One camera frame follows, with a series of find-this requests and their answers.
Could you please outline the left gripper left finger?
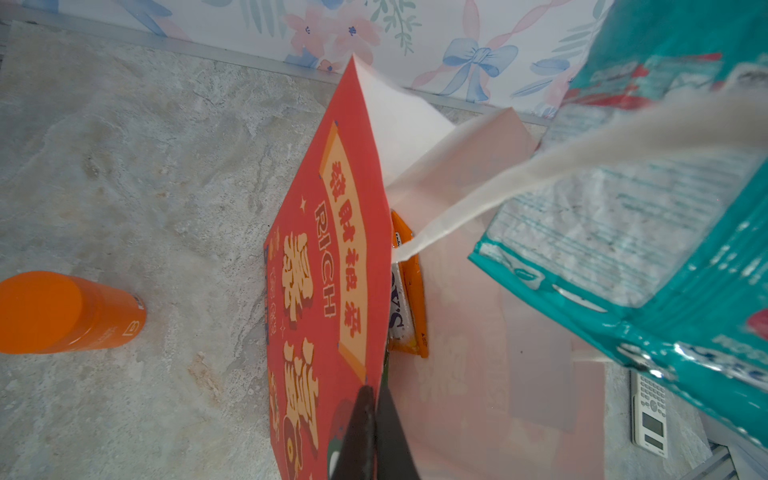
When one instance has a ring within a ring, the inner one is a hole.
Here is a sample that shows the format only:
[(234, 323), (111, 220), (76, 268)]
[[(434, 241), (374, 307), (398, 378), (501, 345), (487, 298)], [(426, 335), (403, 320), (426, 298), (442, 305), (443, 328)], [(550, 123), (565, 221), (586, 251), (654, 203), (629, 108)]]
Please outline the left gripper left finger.
[(371, 480), (374, 477), (376, 398), (371, 386), (362, 386), (335, 464), (332, 480)]

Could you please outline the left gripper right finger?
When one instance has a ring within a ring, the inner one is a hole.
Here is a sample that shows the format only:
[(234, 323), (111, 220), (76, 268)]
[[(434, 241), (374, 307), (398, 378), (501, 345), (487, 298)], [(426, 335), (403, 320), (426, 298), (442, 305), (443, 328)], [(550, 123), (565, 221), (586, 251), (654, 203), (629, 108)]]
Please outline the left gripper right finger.
[(379, 391), (375, 417), (376, 478), (419, 480), (392, 394), (387, 386)]

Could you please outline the red paper gift bag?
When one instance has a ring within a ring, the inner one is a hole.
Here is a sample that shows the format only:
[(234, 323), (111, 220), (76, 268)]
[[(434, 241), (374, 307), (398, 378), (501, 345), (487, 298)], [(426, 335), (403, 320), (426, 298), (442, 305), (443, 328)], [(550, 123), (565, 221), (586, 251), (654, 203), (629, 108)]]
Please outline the red paper gift bag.
[(604, 368), (470, 260), (481, 214), (392, 250), (538, 145), (511, 109), (456, 125), (358, 58), (264, 243), (269, 432), (284, 479), (601, 479)]

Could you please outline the orange Fox's fruits candy bag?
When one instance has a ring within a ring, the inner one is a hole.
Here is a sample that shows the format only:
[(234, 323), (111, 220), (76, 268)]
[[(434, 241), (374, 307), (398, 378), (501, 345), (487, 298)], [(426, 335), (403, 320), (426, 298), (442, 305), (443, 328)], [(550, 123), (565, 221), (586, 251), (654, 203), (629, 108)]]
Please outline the orange Fox's fruits candy bag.
[(426, 298), (418, 255), (392, 265), (388, 349), (429, 357)]

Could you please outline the teal candy bag back side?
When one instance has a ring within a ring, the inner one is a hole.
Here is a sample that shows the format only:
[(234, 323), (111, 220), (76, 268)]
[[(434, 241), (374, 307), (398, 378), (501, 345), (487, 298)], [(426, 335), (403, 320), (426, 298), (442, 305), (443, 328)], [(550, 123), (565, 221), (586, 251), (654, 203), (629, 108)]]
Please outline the teal candy bag back side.
[[(767, 86), (763, 1), (618, 1), (541, 140)], [(471, 260), (607, 357), (767, 443), (767, 158), (601, 167), (507, 201)]]

